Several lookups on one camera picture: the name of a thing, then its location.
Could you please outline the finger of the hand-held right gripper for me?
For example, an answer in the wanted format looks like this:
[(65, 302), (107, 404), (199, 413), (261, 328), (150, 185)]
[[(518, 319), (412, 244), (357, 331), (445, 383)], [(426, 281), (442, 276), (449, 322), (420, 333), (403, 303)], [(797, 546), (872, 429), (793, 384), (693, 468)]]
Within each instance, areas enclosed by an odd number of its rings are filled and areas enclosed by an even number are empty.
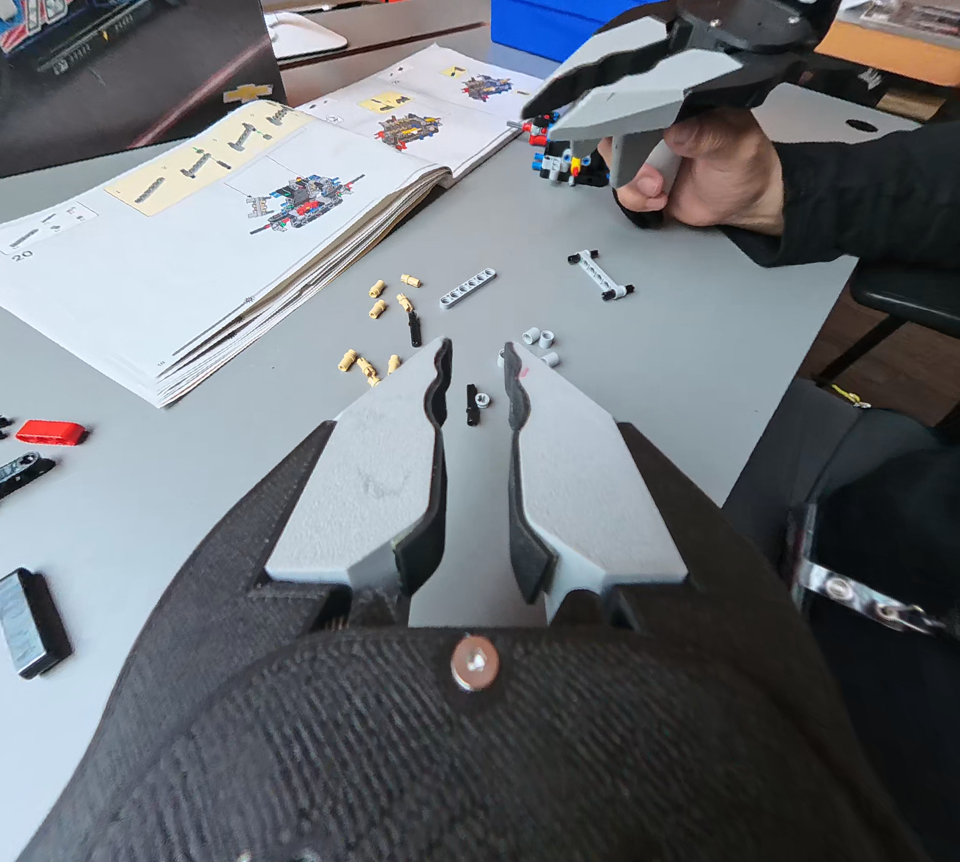
[(685, 50), (669, 55), (645, 73), (589, 90), (558, 119), (551, 136), (582, 142), (668, 128), (694, 88), (741, 67), (739, 60), (723, 52)]
[(665, 22), (643, 16), (598, 32), (565, 60), (522, 107), (522, 118), (555, 112), (576, 103), (594, 88), (610, 87), (643, 74), (670, 52)]

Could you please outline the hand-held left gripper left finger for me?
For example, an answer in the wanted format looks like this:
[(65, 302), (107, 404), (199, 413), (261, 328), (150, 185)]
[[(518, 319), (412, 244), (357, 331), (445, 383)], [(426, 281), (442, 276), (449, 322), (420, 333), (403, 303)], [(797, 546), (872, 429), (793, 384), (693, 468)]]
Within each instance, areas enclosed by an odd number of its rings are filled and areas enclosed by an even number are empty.
[(408, 598), (428, 581), (446, 543), (451, 369), (438, 337), (333, 420), (266, 562), (272, 582)]

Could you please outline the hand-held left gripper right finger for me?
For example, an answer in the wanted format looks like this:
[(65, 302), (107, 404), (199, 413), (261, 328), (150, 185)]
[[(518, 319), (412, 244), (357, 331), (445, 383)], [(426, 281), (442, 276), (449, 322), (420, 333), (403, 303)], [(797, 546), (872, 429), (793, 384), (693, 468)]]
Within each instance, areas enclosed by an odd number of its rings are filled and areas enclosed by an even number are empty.
[(689, 571), (617, 422), (522, 345), (503, 349), (509, 545), (524, 602), (677, 585)]

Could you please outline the multicoloured lego assembly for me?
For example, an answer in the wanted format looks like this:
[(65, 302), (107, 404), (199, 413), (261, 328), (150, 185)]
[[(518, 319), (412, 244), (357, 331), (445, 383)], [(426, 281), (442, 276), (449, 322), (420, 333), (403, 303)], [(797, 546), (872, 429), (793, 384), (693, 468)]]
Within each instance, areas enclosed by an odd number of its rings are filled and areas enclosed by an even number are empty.
[(597, 148), (577, 154), (570, 142), (552, 135), (553, 126), (560, 118), (561, 112), (552, 110), (528, 120), (509, 120), (507, 126), (521, 130), (528, 136), (529, 144), (536, 148), (532, 169), (541, 179), (568, 187), (608, 187), (609, 168)]

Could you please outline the grey lego beam with pins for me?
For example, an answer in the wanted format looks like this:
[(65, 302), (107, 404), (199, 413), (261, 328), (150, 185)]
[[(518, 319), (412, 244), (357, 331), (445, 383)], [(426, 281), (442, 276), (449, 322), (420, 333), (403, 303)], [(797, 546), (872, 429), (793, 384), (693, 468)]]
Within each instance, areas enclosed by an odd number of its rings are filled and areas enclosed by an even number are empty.
[(604, 302), (624, 299), (636, 291), (633, 284), (622, 284), (612, 279), (606, 270), (599, 265), (598, 257), (599, 251), (597, 249), (582, 249), (567, 256), (567, 263), (580, 268), (588, 275), (599, 287), (601, 299)]

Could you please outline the person's right forearm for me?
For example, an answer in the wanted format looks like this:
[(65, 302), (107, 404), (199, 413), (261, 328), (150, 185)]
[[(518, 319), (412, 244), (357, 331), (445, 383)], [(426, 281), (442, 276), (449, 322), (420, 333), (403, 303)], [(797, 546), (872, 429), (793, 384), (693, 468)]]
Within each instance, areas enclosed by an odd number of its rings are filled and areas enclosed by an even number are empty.
[(774, 143), (783, 232), (724, 225), (754, 263), (776, 268), (854, 256), (959, 269), (959, 123), (926, 124), (859, 144)]

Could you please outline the cluster of tan lego pins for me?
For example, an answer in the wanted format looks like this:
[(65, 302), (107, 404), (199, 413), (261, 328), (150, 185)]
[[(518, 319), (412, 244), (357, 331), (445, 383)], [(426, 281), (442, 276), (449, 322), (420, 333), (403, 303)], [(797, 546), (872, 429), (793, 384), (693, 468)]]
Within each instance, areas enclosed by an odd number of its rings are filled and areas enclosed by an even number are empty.
[[(414, 290), (421, 289), (424, 285), (420, 278), (411, 273), (402, 273), (400, 276), (400, 282), (408, 289)], [(368, 295), (373, 299), (373, 304), (368, 312), (368, 317), (374, 321), (381, 318), (381, 316), (389, 308), (386, 294), (387, 289), (387, 283), (384, 280), (379, 279), (368, 290)], [(395, 300), (400, 306), (400, 309), (402, 309), (402, 312), (405, 314), (406, 320), (410, 311), (415, 311), (418, 313), (413, 301), (405, 292), (398, 292)], [(391, 354), (388, 360), (387, 375), (390, 376), (397, 371), (402, 366), (402, 362), (402, 357), (399, 354)], [(346, 374), (354, 367), (356, 367), (357, 371), (366, 378), (366, 382), (371, 388), (375, 388), (381, 383), (382, 379), (373, 363), (371, 363), (369, 359), (363, 356), (355, 348), (349, 348), (343, 353), (338, 363), (338, 370), (339, 372)]]

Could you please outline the lego instruction booklet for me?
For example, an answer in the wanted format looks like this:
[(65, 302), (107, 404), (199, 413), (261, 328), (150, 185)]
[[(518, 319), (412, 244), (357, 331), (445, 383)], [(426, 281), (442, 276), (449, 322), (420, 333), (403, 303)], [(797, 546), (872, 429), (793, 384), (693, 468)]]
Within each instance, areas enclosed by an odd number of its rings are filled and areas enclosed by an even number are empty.
[(2, 224), (2, 308), (151, 405), (190, 392), (515, 138), (542, 80), (433, 44), (258, 100)]

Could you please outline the red lego piece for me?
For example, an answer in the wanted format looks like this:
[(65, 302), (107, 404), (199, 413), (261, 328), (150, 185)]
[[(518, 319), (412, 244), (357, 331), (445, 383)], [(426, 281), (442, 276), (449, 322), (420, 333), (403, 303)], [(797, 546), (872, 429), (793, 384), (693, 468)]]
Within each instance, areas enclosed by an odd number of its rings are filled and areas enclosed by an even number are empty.
[(14, 433), (26, 445), (76, 447), (89, 436), (87, 428), (70, 421), (28, 419)]

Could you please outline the black lego liftarm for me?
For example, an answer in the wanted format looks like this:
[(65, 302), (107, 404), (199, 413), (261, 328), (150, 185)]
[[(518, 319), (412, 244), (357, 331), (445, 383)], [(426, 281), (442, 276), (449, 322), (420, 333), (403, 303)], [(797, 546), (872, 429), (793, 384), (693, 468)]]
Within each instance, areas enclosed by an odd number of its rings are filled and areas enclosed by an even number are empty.
[(56, 461), (28, 452), (1, 465), (0, 498), (5, 499), (56, 467)]

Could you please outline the black shiny lego panel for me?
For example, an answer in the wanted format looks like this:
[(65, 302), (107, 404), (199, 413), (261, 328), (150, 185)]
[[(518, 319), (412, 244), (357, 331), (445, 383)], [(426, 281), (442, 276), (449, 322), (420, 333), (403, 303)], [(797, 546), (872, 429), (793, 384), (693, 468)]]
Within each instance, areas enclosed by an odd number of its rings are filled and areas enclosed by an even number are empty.
[(73, 653), (45, 577), (18, 567), (1, 579), (1, 628), (16, 674), (41, 676)]

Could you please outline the lego box with car print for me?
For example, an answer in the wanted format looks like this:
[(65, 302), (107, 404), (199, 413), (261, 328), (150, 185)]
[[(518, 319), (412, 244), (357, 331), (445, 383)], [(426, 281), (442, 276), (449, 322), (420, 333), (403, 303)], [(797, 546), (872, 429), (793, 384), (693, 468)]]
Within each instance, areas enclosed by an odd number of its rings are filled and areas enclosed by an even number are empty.
[(1, 176), (286, 102), (260, 0), (1, 0)]

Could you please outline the person's right hand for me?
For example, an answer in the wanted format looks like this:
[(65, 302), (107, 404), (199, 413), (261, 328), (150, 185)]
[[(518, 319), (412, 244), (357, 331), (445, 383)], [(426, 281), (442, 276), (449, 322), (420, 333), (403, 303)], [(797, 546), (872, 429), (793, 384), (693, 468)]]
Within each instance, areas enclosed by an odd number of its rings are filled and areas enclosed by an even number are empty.
[(614, 190), (625, 211), (661, 211), (694, 228), (732, 226), (783, 235), (782, 163), (751, 110), (704, 112), (669, 126), (663, 140), (680, 158), (670, 192), (660, 171), (645, 164)]

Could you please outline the wooden table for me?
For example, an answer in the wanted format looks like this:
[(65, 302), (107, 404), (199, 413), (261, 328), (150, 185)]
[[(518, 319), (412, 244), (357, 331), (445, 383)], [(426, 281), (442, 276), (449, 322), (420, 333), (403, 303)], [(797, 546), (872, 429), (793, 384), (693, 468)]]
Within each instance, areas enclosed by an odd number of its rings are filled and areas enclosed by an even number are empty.
[(943, 88), (959, 87), (957, 38), (934, 38), (915, 29), (869, 28), (837, 20), (817, 52)]

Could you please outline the person's leg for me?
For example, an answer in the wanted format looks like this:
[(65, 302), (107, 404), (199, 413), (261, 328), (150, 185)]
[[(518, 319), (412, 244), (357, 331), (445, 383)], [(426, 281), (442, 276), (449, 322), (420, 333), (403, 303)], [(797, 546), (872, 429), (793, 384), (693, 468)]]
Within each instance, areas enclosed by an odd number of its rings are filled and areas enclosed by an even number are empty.
[(727, 521), (780, 569), (788, 522), (825, 495), (911, 452), (944, 448), (930, 427), (880, 408), (857, 408), (813, 382), (795, 379), (736, 481)]

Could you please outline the clear badge holder clip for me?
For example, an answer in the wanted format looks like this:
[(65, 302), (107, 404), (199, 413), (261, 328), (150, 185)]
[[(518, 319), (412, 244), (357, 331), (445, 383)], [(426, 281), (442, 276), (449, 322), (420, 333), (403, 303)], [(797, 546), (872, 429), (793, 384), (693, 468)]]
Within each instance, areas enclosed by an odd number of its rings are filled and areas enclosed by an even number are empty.
[(957, 609), (942, 616), (928, 613), (918, 604), (907, 604), (816, 561), (819, 520), (819, 506), (805, 503), (787, 521), (780, 572), (792, 603), (803, 615), (809, 612), (812, 597), (818, 596), (888, 630), (958, 644)]

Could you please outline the white monitor stand base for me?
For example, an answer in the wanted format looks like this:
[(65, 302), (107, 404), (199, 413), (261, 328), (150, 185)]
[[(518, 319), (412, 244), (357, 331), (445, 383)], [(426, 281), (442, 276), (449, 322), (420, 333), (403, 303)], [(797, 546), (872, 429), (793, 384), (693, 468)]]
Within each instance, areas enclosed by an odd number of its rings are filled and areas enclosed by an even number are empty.
[(271, 50), (278, 63), (340, 51), (348, 46), (342, 34), (294, 11), (265, 12)]

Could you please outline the black chair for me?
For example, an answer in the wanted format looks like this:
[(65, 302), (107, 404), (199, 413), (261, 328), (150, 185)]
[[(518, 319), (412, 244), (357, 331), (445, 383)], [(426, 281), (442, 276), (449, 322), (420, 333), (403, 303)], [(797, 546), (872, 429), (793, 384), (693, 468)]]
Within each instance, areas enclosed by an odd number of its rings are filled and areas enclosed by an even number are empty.
[(849, 282), (849, 292), (857, 304), (886, 317), (813, 377), (820, 388), (831, 386), (905, 325), (959, 338), (958, 271), (861, 261)]

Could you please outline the person's black jacket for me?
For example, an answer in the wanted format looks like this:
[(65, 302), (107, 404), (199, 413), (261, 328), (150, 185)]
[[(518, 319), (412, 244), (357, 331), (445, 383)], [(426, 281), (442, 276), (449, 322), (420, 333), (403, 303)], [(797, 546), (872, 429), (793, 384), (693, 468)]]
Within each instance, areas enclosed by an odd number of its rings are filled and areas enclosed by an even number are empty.
[[(911, 452), (806, 503), (814, 559), (926, 612), (959, 615), (958, 446)], [(935, 860), (959, 858), (959, 642), (897, 632), (822, 597), (804, 614), (855, 733)]]

